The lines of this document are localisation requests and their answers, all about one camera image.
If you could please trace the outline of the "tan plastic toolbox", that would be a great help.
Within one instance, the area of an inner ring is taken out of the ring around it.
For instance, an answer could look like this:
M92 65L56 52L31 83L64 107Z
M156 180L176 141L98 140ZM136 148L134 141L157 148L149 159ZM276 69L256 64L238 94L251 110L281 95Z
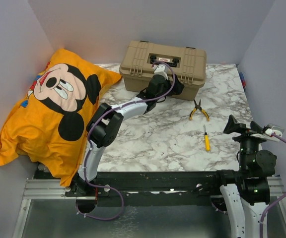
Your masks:
M125 87L128 91L139 92L146 88L155 74L172 80L174 88L182 92L174 98L192 101L206 81L207 53L192 47L175 47L131 41L120 65Z

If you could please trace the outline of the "orange Mickey Mouse pillowcase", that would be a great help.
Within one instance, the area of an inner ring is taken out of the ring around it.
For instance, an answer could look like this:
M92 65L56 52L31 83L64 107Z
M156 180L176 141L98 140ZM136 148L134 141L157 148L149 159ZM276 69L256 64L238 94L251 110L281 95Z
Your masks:
M57 50L15 104L0 131L0 166L19 155L45 165L69 186L84 159L86 127L119 73Z

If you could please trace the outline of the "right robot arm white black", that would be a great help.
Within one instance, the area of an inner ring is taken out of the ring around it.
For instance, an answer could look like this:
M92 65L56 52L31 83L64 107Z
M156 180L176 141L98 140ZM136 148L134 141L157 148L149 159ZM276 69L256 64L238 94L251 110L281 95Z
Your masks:
M263 129L254 121L250 127L230 115L223 130L239 143L237 171L219 171L212 181L213 190L222 194L227 208L233 238L266 238L267 212L270 205L268 178L275 174L277 157L259 148L267 141Z

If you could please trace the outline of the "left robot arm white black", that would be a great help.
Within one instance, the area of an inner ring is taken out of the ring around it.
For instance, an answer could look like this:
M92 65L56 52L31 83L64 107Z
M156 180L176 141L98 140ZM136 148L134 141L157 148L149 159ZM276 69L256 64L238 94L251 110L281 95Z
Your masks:
M78 172L70 184L70 193L87 196L93 192L93 180L97 177L98 165L104 150L116 139L122 122L135 116L144 115L155 108L160 99L180 95L184 85L173 76L170 82L156 74L148 86L141 90L131 101L110 106L103 103L87 125L87 148Z

